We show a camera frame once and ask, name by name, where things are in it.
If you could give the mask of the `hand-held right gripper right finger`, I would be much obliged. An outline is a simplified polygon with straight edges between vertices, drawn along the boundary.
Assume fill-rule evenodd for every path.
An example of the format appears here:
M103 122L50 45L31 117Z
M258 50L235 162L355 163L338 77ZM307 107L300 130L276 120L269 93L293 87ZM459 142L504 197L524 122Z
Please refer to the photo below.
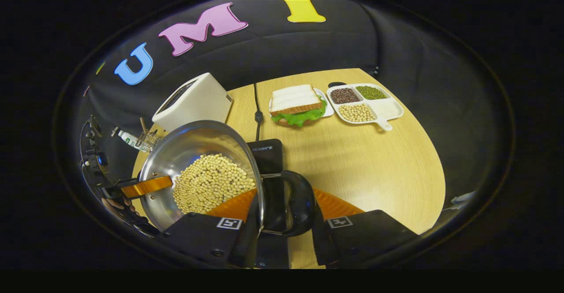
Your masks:
M316 262L326 268L360 268L419 238L381 209L365 212L314 189L317 216L312 228Z

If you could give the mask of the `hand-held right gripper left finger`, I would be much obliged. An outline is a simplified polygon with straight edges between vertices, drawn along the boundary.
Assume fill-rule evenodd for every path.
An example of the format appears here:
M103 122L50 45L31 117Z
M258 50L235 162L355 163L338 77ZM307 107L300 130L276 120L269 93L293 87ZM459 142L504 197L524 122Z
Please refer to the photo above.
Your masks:
M209 215L184 215L156 240L200 267L252 268L259 235L257 214L256 190L247 191Z

